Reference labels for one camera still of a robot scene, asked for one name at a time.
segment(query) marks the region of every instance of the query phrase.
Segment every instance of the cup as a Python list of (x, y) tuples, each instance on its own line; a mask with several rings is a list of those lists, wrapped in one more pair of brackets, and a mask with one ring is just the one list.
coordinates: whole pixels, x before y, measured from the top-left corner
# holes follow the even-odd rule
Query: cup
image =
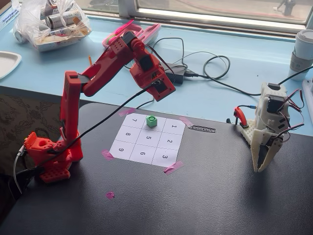
[[(289, 75), (291, 76), (313, 64), (313, 30), (304, 29), (297, 33), (294, 50), (291, 55)], [(303, 72), (292, 79), (302, 81), (308, 71)]]

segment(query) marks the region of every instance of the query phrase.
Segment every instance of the number grid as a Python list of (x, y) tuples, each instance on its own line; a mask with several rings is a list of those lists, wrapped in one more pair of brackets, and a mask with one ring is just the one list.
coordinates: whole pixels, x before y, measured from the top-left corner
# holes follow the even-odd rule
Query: number grid
[(115, 158), (168, 167), (177, 160), (185, 124), (156, 117), (157, 126), (150, 128), (146, 116), (133, 113), (125, 117), (110, 153)]

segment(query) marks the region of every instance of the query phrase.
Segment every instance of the red clip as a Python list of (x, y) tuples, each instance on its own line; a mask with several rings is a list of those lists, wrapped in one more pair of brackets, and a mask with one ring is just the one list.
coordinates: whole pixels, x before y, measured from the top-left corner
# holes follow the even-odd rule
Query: red clip
[(239, 107), (235, 108), (234, 116), (236, 118), (235, 125), (237, 125), (238, 119), (240, 119), (241, 122), (239, 124), (241, 125), (242, 128), (245, 129), (245, 128), (249, 127), (249, 125), (246, 121), (246, 117), (245, 117), (243, 111)]

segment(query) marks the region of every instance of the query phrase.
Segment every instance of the red robotic arm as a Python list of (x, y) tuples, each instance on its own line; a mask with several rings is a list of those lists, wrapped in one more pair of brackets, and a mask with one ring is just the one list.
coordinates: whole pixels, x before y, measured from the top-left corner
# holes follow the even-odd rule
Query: red robotic arm
[[(125, 33), (123, 37), (116, 38), (99, 59), (82, 74), (75, 71), (65, 72), (60, 114), (62, 123), (60, 131), (63, 140), (52, 142), (49, 139), (39, 138), (32, 132), (24, 145), (35, 165), (53, 157), (79, 136), (77, 126), (80, 93), (86, 96), (94, 95), (133, 59), (135, 65), (130, 69), (131, 75), (140, 88), (150, 87), (147, 91), (156, 101), (175, 91), (158, 59), (145, 50), (143, 42), (132, 32)], [(45, 171), (40, 178), (46, 183), (68, 179), (71, 163), (82, 158), (81, 142), (78, 140), (57, 158), (44, 163)]]

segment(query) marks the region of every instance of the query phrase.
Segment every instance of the black label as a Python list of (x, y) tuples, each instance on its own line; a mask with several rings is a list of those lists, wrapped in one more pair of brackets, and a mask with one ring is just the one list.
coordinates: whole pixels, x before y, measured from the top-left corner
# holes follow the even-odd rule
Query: black label
[(205, 126), (191, 126), (188, 127), (191, 130), (196, 130), (196, 131), (204, 131), (204, 132), (211, 132), (211, 133), (216, 133), (216, 129), (214, 128), (209, 128), (209, 127), (205, 127)]

